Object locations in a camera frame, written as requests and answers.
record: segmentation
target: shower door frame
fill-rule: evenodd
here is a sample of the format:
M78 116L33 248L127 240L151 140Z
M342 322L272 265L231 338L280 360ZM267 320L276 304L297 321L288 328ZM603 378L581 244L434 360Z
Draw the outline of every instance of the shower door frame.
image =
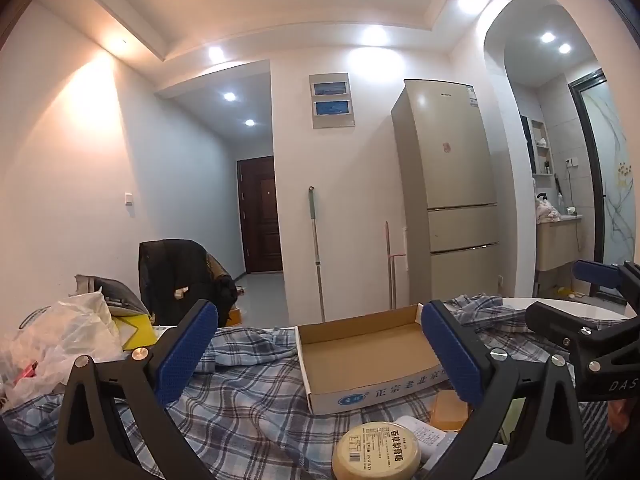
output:
M598 157L598 147L596 145L596 138L593 135L593 128L591 126L591 120L587 107L584 104L582 98L582 92L593 88L599 84L606 83L607 76L605 76L602 69L598 69L590 74L587 74L580 79L577 79L569 83L569 92L574 98L575 108L578 111L578 118L580 119L580 126L582 127L582 133L584 134L584 142L587 146L587 154L589 156L589 168L591 170L591 185L593 186L593 214L594 214L594 236L593 243L593 261L602 263L604 259L604 189L602 187L602 172L600 171L600 158ZM606 300L613 301L619 304L626 304L623 298L609 294L600 290L599 285L591 283L589 290L590 296L601 296Z

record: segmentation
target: blue clamp pad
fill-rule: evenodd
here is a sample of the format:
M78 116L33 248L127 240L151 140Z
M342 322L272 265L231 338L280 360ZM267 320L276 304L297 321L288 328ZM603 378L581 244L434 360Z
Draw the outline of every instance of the blue clamp pad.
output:
M586 260L577 260L574 263L574 276L578 280L607 288L618 288L622 282L617 267Z
M472 406L479 406L484 397L480 368L466 351L449 322L432 303L423 306L420 322L422 332L438 356L458 397Z
M156 371L154 393L161 406L180 398L217 329L218 310L212 303L207 303L193 318Z

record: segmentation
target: blue plaid sheet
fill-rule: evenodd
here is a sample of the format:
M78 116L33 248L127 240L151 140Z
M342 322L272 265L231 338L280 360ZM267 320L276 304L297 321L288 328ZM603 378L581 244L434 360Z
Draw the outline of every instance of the blue plaid sheet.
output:
M516 359L543 361L562 352L529 332L524 311L502 306L500 297L461 296L448 303L459 321L473 327L487 346L505 348ZM598 322L601 327L612 322ZM168 413L200 459L219 480L331 479L334 445L364 422L411 415L430 420L433 388L336 415L308 412L294 331L256 328L218 330L182 397ZM53 478L52 448L62 395L33 399L3 414L15 441L43 478ZM127 434L141 464L159 470L124 402L119 404ZM581 406L588 471L604 460L606 404Z

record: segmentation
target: glass shower door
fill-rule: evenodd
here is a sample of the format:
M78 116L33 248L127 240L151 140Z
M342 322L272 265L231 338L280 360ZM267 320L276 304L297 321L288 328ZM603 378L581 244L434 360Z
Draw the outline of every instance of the glass shower door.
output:
M593 130L602 180L603 233L598 233L596 220L595 235L604 236L602 262L622 264L627 260L633 261L636 247L634 178L625 134L613 104L609 84L604 75L593 82L592 86L585 88L580 94ZM601 287L601 290L620 295L608 288Z

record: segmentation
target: beige refrigerator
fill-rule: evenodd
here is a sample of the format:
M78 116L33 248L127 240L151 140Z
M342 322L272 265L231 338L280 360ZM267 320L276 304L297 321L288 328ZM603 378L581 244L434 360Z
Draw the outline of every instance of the beige refrigerator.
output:
M498 208L473 87L409 79L391 116L410 302L498 292Z

